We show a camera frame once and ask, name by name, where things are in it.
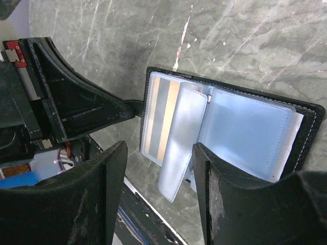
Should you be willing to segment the gold VIP card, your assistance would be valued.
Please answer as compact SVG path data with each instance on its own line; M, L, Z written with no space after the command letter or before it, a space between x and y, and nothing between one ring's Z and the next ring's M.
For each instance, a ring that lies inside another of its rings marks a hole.
M180 83L152 76L146 103L142 153L162 165Z

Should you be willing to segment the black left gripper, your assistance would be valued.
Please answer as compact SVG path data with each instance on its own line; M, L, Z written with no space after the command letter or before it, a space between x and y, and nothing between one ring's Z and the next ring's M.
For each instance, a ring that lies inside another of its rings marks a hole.
M127 102L76 72L50 37L25 39L36 76L19 40L1 44L1 163L27 163L59 142L134 118Z

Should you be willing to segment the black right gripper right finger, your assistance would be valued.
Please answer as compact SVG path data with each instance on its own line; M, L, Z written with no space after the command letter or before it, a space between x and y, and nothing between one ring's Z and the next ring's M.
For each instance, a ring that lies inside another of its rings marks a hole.
M326 173L296 171L276 183L256 178L193 145L206 244L326 244Z

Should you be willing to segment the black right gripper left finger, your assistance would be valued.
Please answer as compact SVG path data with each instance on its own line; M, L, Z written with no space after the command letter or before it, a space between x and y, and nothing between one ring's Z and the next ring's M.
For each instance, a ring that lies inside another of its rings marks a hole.
M118 141L34 186L1 190L1 244L111 244L127 165Z

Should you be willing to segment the black leather card holder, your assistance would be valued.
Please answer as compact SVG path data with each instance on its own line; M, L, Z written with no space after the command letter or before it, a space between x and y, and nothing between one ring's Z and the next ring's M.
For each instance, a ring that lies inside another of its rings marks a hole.
M302 168L325 116L318 104L150 66L141 109L141 153L152 76L180 83L158 181L160 193L170 202L184 180L197 190L195 143L274 183Z

